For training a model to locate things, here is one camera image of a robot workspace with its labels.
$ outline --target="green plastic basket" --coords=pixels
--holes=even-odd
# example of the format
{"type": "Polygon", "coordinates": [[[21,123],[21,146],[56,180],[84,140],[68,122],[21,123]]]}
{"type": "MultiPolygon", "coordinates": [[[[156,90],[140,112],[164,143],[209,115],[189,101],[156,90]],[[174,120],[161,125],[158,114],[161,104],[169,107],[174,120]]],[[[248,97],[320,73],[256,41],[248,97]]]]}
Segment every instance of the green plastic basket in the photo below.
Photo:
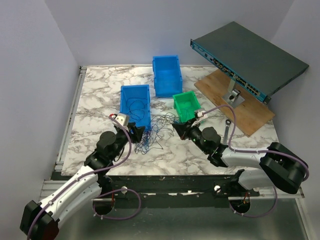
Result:
{"type": "Polygon", "coordinates": [[[173,95],[174,109],[179,115],[180,122],[185,123],[195,117],[195,110],[201,108],[194,91],[173,95]]]}

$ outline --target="storage box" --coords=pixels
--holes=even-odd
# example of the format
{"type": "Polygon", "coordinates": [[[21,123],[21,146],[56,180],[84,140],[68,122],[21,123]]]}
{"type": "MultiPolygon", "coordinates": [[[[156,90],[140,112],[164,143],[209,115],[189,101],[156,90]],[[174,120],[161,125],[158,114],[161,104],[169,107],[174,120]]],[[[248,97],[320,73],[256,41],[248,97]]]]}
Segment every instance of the storage box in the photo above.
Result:
{"type": "Polygon", "coordinates": [[[180,122],[185,123],[195,117],[195,111],[201,106],[193,91],[187,91],[177,95],[173,95],[174,109],[179,115],[180,122]]]}
{"type": "Polygon", "coordinates": [[[182,75],[177,55],[154,56],[152,67],[156,97],[171,98],[182,93],[182,75]]]}
{"type": "Polygon", "coordinates": [[[151,129],[149,85],[130,85],[121,87],[120,113],[130,116],[129,122],[137,127],[151,129]]]}

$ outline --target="blue bin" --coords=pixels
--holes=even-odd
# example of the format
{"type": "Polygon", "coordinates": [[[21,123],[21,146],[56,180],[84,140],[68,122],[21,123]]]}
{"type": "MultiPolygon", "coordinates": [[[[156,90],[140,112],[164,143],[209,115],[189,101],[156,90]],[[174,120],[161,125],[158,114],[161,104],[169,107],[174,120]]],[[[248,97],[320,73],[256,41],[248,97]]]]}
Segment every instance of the blue bin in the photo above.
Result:
{"type": "Polygon", "coordinates": [[[151,129],[149,85],[121,86],[120,113],[130,116],[137,127],[151,129]]]}
{"type": "Polygon", "coordinates": [[[182,93],[182,75],[177,55],[154,56],[152,68],[156,97],[172,98],[182,93]]]}

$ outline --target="gray wall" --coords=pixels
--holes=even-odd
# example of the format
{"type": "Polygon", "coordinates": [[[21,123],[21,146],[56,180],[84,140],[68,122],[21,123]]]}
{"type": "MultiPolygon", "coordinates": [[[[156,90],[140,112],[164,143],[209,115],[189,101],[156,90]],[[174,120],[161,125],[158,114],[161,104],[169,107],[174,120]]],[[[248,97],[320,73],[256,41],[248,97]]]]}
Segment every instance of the gray wall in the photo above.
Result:
{"type": "Polygon", "coordinates": [[[0,30],[0,238],[25,240],[24,206],[53,169],[79,68],[43,0],[2,1],[0,30]]]}
{"type": "Polygon", "coordinates": [[[45,0],[80,65],[150,64],[178,54],[208,64],[189,44],[231,21],[271,40],[293,0],[45,0]]]}
{"type": "Polygon", "coordinates": [[[295,0],[272,42],[310,65],[307,72],[272,99],[280,141],[309,164],[302,184],[307,208],[320,238],[320,1],[295,0]]]}

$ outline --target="marble tabletop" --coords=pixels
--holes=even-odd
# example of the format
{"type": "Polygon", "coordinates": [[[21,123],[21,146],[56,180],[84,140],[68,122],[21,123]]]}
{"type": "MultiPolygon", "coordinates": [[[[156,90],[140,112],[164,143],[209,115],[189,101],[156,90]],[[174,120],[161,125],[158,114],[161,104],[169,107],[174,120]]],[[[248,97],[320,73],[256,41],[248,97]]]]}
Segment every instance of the marble tabletop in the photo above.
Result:
{"type": "MultiPolygon", "coordinates": [[[[200,105],[206,110],[213,108],[214,105],[194,84],[215,70],[213,66],[181,66],[183,91],[194,91],[200,105]]],[[[108,116],[119,112],[122,85],[149,84],[151,118],[166,113],[177,115],[172,98],[155,97],[153,78],[150,65],[87,68],[64,159],[63,176],[72,176],[77,172],[86,156],[94,151],[101,133],[115,132],[108,116]]],[[[200,129],[214,127],[217,133],[223,136],[226,119],[224,114],[216,110],[201,124],[200,129]]],[[[108,175],[222,175],[246,169],[246,167],[215,167],[192,141],[182,141],[176,132],[173,136],[169,133],[170,131],[165,129],[159,132],[161,139],[158,141],[163,149],[153,148],[147,154],[137,154],[133,150],[129,159],[122,165],[112,168],[108,175]]],[[[245,136],[236,128],[232,144],[238,148],[260,148],[277,141],[276,130],[270,121],[251,137],[245,136]]],[[[123,156],[127,154],[128,149],[125,148],[123,156]]]]}

